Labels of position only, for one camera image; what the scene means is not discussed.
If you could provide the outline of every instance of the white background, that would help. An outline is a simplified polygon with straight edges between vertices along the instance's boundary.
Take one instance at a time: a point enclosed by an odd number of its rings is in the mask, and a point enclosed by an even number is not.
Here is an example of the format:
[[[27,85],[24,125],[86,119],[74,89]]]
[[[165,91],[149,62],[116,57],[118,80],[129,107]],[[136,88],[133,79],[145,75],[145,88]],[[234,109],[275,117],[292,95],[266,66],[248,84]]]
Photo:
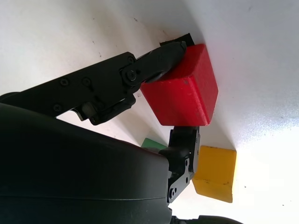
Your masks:
[[[171,205],[180,218],[226,216],[245,224],[299,218],[299,2],[295,0],[2,0],[0,95],[22,91],[130,51],[191,33],[206,43],[219,87],[204,145],[236,149],[232,204],[199,196],[192,184]],[[145,101],[92,126],[68,112],[61,119],[140,145],[167,144]]]

